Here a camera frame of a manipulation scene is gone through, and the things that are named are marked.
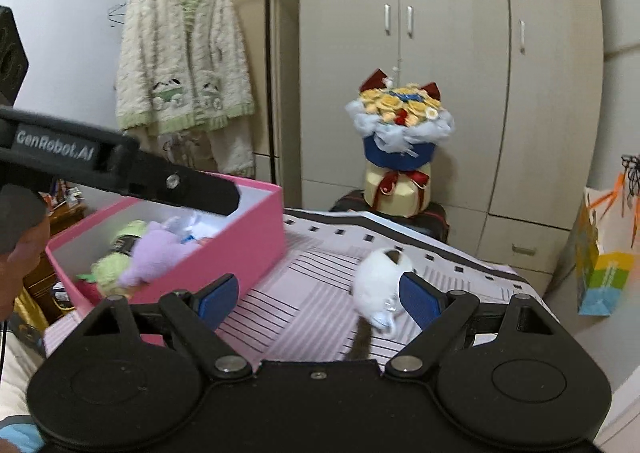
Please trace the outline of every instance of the yellow roses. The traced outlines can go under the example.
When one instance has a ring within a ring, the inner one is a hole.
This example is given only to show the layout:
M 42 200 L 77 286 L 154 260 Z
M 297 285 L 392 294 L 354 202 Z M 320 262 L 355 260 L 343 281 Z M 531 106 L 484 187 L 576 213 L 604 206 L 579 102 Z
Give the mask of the yellow roses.
M 400 124 L 401 126 L 417 126 L 427 120 L 435 120 L 440 113 L 440 101 L 433 99 L 426 91 L 410 83 L 404 88 L 393 90 L 365 90 L 360 93 L 365 112 L 380 115 L 382 122 Z
M 361 92 L 360 99 L 362 99 L 363 102 L 367 104 L 368 102 L 374 102 L 381 95 L 382 91 L 374 88 L 373 90 L 365 90 L 364 92 Z

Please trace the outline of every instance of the blue gripper pad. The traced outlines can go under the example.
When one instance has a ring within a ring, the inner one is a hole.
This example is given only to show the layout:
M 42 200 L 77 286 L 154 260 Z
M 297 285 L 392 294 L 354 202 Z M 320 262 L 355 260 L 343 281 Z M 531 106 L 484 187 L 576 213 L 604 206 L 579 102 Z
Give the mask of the blue gripper pad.
M 210 330 L 215 330 L 238 303 L 238 278 L 226 274 L 194 297 L 193 309 Z
M 447 307 L 447 296 L 414 273 L 404 273 L 399 285 L 400 303 L 420 327 L 427 328 Z

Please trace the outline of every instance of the black speaker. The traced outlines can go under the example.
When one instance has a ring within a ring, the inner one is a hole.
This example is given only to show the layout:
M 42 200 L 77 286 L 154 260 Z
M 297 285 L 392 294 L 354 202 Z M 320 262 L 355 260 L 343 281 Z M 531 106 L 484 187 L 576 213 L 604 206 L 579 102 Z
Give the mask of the black speaker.
M 13 106 L 29 62 L 15 25 L 14 14 L 0 6 L 0 105 Z

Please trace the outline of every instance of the cabinet handle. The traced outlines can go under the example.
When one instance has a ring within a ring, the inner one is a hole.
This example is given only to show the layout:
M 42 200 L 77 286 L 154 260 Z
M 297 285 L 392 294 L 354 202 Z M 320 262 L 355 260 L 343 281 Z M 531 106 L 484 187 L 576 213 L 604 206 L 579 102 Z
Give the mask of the cabinet handle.
M 524 55 L 526 52 L 524 48 L 524 22 L 520 20 L 520 54 Z
M 385 3 L 385 32 L 391 36 L 391 5 Z
M 535 256 L 537 249 L 528 249 L 527 247 L 518 247 L 515 243 L 511 243 L 511 250 L 517 255 Z
M 414 8 L 412 6 L 406 8 L 406 33 L 410 38 L 414 37 Z

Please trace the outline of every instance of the black suitcase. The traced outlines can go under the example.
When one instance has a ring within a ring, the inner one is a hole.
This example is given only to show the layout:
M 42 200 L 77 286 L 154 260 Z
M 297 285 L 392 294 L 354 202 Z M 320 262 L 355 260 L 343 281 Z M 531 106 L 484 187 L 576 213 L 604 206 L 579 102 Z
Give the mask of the black suitcase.
M 418 231 L 442 243 L 447 243 L 447 237 L 449 236 L 447 213 L 444 208 L 440 204 L 436 204 L 436 202 L 431 202 L 423 212 L 411 218 L 389 216 L 388 214 L 374 211 L 365 201 L 364 191 L 362 189 L 356 189 L 340 198 L 330 211 L 370 211 L 371 213 L 382 216 L 401 226 L 409 227 L 414 231 Z

